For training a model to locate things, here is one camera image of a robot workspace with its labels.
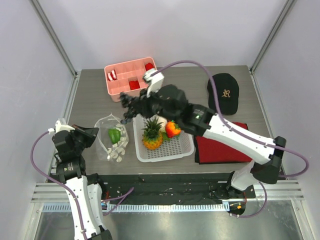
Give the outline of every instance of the white plastic tray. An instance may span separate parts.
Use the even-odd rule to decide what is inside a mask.
[[[190,134],[181,131],[179,137],[174,137],[170,141],[164,141],[163,144],[155,149],[149,150],[143,144],[143,128],[146,127],[146,119],[138,115],[133,119],[133,133],[136,156],[139,161],[159,162],[172,159],[180,159],[191,155],[194,150],[193,137]]]

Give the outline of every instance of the green toy vegetable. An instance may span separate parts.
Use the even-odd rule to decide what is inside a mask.
[[[108,134],[112,144],[116,144],[120,141],[121,132],[118,129],[111,128],[108,130]]]

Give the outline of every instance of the garlic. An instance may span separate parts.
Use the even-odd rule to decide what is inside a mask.
[[[166,132],[166,125],[167,125],[168,121],[162,116],[156,116],[156,117],[158,118],[157,123],[161,124],[161,128],[159,131],[165,133]]]

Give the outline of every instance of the gray wooden tabletop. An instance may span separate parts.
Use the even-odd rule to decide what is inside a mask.
[[[249,130],[269,136],[268,129],[259,105],[252,79],[247,66],[210,66],[212,75],[229,73],[238,82],[239,107],[235,115],[226,116],[233,122],[246,123]],[[208,107],[208,77],[198,67],[171,67],[163,72],[164,85],[174,84],[185,91],[190,103]],[[95,123],[110,113],[121,118],[125,110],[119,102],[113,102],[108,95],[103,69],[82,70],[76,91],[69,124],[93,127]],[[195,163],[195,153],[179,159],[160,162],[140,162],[136,156],[133,125],[126,125],[129,144],[120,163],[101,161],[96,148],[85,149],[87,174],[154,174],[154,173],[229,173],[240,169],[245,163],[205,164]]]

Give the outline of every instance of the black baseball cap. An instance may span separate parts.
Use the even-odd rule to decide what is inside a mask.
[[[212,77],[218,93],[218,101],[222,114],[235,114],[239,104],[239,85],[236,79],[229,73],[219,73]],[[217,111],[210,79],[208,81],[207,89],[209,92],[209,108]]]

